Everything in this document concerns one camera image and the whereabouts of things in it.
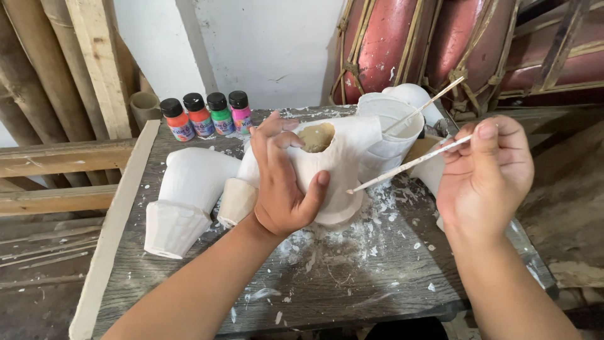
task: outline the gray wooden tabletop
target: gray wooden tabletop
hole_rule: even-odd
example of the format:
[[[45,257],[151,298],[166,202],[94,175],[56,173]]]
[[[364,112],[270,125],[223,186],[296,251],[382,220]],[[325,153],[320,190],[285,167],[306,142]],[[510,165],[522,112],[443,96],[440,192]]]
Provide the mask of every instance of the gray wooden tabletop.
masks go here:
[[[310,121],[351,115],[355,109],[345,105],[283,112]],[[255,110],[255,125],[269,113]],[[213,147],[241,159],[248,138],[213,135],[182,143],[162,122],[115,254],[94,339],[226,232],[214,222],[183,260],[143,250],[145,208],[158,198],[168,154],[191,146]],[[281,243],[242,292],[218,337],[447,315],[468,309],[451,248],[435,223],[434,197],[427,188],[402,174],[391,185],[369,189],[368,196],[361,218],[343,233],[310,226]],[[522,227],[512,223],[507,234],[533,276],[545,289],[556,291],[552,275]]]

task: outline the green paint bottle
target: green paint bottle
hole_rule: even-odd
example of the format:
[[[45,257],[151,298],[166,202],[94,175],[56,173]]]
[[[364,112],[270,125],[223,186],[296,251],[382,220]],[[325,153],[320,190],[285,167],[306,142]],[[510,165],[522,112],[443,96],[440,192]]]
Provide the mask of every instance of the green paint bottle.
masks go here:
[[[220,92],[210,93],[206,101],[212,112],[212,121],[214,121],[216,132],[221,135],[235,132],[235,124],[233,124],[233,117],[231,116],[231,110],[228,108],[225,95]]]

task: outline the paintbrush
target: paintbrush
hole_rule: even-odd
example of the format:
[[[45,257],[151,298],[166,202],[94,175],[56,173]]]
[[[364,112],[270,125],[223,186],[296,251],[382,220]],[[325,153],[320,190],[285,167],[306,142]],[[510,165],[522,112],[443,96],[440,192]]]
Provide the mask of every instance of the paintbrush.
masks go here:
[[[445,93],[449,92],[450,89],[452,89],[453,87],[455,87],[457,84],[459,84],[462,80],[464,79],[463,76],[459,77],[456,81],[454,81],[453,83],[450,83],[449,86],[447,86],[446,88],[444,88],[441,92],[439,92],[436,96],[432,97],[432,99],[430,99],[427,103],[425,103],[422,107],[420,107],[419,109],[415,110],[412,114],[410,114],[409,116],[406,116],[405,118],[399,120],[398,122],[392,124],[391,127],[387,128],[386,131],[384,131],[385,135],[390,136],[390,134],[399,126],[407,123],[407,121],[409,121],[409,119],[413,118],[416,114],[422,112],[423,109],[427,108],[428,105],[434,103],[435,100],[437,100],[438,98],[442,97],[442,95],[444,95]]]
[[[468,140],[470,140],[470,138],[472,138],[472,135],[463,137],[462,139],[456,141],[455,143],[451,143],[451,144],[449,144],[449,145],[447,145],[447,146],[445,146],[445,147],[443,147],[441,149],[438,149],[436,151],[430,152],[429,154],[425,154],[425,155],[423,155],[423,156],[421,156],[421,157],[419,157],[417,159],[414,159],[414,160],[412,160],[412,161],[410,161],[408,163],[405,163],[405,164],[399,166],[398,168],[394,168],[394,169],[386,172],[385,174],[378,176],[377,178],[374,178],[374,179],[372,179],[370,181],[367,181],[367,182],[363,183],[362,185],[360,185],[360,186],[358,186],[358,187],[356,187],[354,189],[348,189],[348,190],[346,190],[346,192],[348,192],[349,194],[354,194],[355,192],[357,192],[357,191],[359,191],[361,189],[365,189],[366,187],[368,187],[370,185],[374,185],[375,183],[377,183],[379,181],[388,179],[388,178],[390,178],[390,177],[392,177],[392,176],[394,176],[394,175],[396,175],[396,174],[398,174],[398,173],[400,173],[402,171],[405,171],[405,170],[409,169],[412,166],[418,165],[419,163],[424,162],[425,160],[429,160],[430,158],[436,156],[437,154],[439,154],[441,152],[444,152],[444,151],[447,151],[448,149],[451,149],[454,146],[457,146],[459,144],[465,143]]]

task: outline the hand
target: hand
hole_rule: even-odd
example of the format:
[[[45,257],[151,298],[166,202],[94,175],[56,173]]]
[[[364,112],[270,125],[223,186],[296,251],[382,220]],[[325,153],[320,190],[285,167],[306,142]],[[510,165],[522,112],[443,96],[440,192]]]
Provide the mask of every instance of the hand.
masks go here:
[[[488,246],[504,237],[504,229],[528,194],[533,159],[524,129],[512,118],[496,116],[478,126],[464,125],[455,140],[469,134],[470,143],[442,153],[445,169],[436,205],[449,242],[455,238]]]
[[[288,236],[315,220],[325,200],[329,172],[317,172],[310,181],[306,196],[296,184],[296,173],[286,149],[302,148],[304,141],[291,130],[297,119],[271,115],[258,128],[250,128],[250,144],[260,169],[260,189],[254,209],[256,218],[266,230]]]

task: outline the forearm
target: forearm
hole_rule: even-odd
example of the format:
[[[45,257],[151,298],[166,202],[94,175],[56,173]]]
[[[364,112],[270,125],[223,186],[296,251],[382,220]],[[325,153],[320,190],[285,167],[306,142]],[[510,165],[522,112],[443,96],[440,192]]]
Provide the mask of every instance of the forearm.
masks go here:
[[[263,230],[252,213],[136,303],[103,339],[213,339],[282,240]]]
[[[477,323],[490,338],[580,339],[507,238],[488,246],[453,240],[451,246]]]

